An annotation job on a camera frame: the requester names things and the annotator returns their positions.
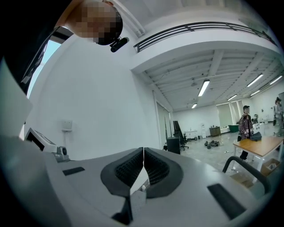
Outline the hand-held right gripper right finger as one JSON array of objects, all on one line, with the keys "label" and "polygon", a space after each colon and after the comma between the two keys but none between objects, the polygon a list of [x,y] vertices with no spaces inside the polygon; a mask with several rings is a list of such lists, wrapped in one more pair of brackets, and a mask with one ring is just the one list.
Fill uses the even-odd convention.
[{"label": "hand-held right gripper right finger", "polygon": [[150,182],[147,198],[168,196],[180,185],[184,176],[178,163],[150,148],[144,148],[144,168]]}]

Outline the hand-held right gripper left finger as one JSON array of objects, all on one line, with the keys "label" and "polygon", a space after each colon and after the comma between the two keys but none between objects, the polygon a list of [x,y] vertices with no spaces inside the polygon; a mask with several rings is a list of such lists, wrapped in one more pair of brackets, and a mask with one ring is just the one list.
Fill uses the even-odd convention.
[{"label": "hand-held right gripper left finger", "polygon": [[108,191],[112,195],[125,198],[121,211],[112,216],[112,219],[125,225],[133,221],[130,189],[143,168],[143,160],[143,147],[140,147],[106,165],[101,171],[101,181]]}]

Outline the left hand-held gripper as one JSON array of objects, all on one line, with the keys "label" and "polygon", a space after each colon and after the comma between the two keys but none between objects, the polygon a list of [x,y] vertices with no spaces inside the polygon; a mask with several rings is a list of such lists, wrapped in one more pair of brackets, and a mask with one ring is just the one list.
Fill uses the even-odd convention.
[{"label": "left hand-held gripper", "polygon": [[52,153],[57,162],[69,161],[66,147],[56,145],[42,133],[32,128],[28,130],[25,140],[35,144],[41,152]]}]

